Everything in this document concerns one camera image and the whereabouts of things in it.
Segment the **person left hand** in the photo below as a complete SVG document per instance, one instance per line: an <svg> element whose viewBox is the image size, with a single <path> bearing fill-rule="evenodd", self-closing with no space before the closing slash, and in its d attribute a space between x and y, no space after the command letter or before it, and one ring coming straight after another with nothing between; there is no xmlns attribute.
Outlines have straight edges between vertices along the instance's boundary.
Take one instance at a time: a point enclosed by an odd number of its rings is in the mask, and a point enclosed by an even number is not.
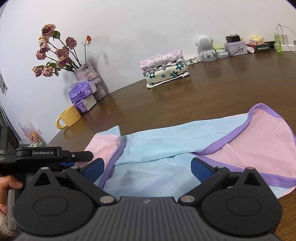
<svg viewBox="0 0 296 241"><path fill-rule="evenodd" d="M12 175L0 178L0 209L3 214L7 214L8 210L8 190L20 190L22 187L23 183Z"/></svg>

